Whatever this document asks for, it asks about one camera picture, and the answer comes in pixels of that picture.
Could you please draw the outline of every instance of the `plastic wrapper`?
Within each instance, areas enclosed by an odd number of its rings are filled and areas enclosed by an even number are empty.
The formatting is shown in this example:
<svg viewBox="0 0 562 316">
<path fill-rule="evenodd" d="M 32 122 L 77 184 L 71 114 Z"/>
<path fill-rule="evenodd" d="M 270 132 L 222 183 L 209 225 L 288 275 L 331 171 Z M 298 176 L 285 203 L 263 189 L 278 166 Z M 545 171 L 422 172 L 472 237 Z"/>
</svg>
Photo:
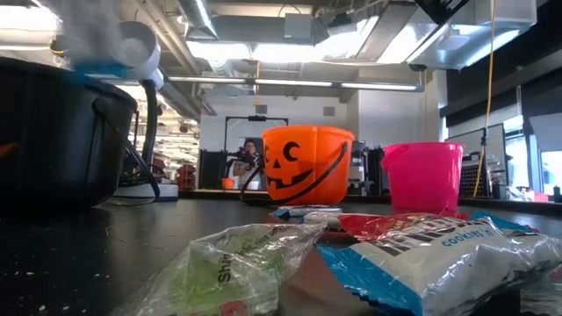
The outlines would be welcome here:
<svg viewBox="0 0 562 316">
<path fill-rule="evenodd" d="M 337 279 L 382 309 L 415 315 L 469 314 L 494 294 L 532 283 L 562 263 L 561 240 L 489 217 L 416 213 L 341 223 L 363 242 L 319 247 Z"/>
<path fill-rule="evenodd" d="M 562 267 L 521 289 L 521 312 L 562 315 Z"/>
<path fill-rule="evenodd" d="M 305 215 L 300 222 L 302 224 L 325 224 L 326 229 L 329 231 L 345 232 L 340 223 L 340 219 L 353 218 L 366 222 L 379 217 L 381 216 L 361 213 L 311 212 Z"/>
<path fill-rule="evenodd" d="M 335 206 L 326 205 L 298 205 L 279 206 L 272 215 L 279 218 L 303 217 L 311 212 L 341 213 L 343 210 Z"/>
<path fill-rule="evenodd" d="M 248 225 L 195 241 L 112 315 L 254 315 L 277 309 L 323 225 Z"/>
</svg>

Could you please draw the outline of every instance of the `green candy wrapper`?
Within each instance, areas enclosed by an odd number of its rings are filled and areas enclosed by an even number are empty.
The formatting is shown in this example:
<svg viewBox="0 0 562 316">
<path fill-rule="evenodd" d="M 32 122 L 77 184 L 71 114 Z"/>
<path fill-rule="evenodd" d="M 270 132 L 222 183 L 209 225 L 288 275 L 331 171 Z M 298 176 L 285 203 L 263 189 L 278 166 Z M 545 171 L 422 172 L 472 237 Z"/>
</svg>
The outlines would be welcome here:
<svg viewBox="0 0 562 316">
<path fill-rule="evenodd" d="M 325 225 L 253 224 L 195 241 L 112 315 L 254 315 L 277 309 L 278 288 Z"/>
</svg>

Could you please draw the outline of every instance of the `wall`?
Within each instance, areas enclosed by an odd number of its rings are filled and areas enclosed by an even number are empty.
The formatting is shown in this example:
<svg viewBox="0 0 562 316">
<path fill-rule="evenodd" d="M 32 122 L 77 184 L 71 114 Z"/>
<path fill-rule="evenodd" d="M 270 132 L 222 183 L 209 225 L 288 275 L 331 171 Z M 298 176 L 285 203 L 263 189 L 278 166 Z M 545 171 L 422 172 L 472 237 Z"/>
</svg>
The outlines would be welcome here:
<svg viewBox="0 0 562 316">
<path fill-rule="evenodd" d="M 348 102 L 347 129 L 359 139 L 359 91 Z"/>
<path fill-rule="evenodd" d="M 490 113 L 490 119 L 488 126 L 494 126 L 496 124 L 501 124 L 508 119 L 514 118 L 521 114 L 521 108 L 517 105 L 511 105 L 497 111 Z M 454 137 L 463 133 L 469 133 L 476 131 L 477 129 L 484 128 L 486 122 L 486 116 L 482 115 L 477 118 L 467 120 L 461 124 L 449 127 L 449 137 Z"/>
<path fill-rule="evenodd" d="M 212 151 L 224 147 L 225 117 L 256 115 L 255 97 L 208 97 L 207 102 L 217 112 L 217 116 L 201 118 L 201 138 L 199 147 Z M 340 104 L 337 97 L 290 97 L 264 96 L 259 97 L 260 104 L 268 105 L 269 118 L 287 118 L 289 125 L 320 125 L 347 128 L 346 104 Z M 325 117 L 324 106 L 334 106 L 335 116 Z M 227 150 L 238 148 L 238 141 L 245 137 L 261 137 L 262 131 L 279 125 L 277 122 L 248 122 L 247 120 L 229 121 L 227 134 Z"/>
<path fill-rule="evenodd" d="M 424 140 L 422 94 L 359 91 L 359 140 L 368 147 Z"/>
</svg>

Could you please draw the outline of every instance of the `pink bucket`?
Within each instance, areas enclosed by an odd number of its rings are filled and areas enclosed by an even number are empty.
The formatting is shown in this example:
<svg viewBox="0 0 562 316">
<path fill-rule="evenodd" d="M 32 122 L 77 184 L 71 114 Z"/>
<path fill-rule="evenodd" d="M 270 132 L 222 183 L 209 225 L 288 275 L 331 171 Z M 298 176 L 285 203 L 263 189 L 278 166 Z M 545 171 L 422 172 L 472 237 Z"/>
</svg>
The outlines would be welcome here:
<svg viewBox="0 0 562 316">
<path fill-rule="evenodd" d="M 423 142 L 385 147 L 380 164 L 388 173 L 394 212 L 455 211 L 463 146 Z"/>
</svg>

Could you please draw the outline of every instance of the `black bucket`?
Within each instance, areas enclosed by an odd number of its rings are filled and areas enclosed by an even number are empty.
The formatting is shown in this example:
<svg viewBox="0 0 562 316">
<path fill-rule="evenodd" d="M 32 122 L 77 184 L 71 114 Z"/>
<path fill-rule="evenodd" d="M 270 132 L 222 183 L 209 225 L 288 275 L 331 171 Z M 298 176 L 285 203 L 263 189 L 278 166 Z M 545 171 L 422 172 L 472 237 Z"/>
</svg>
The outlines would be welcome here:
<svg viewBox="0 0 562 316">
<path fill-rule="evenodd" d="M 0 58 L 0 197 L 8 205 L 87 208 L 117 189 L 136 101 L 110 84 Z"/>
</svg>

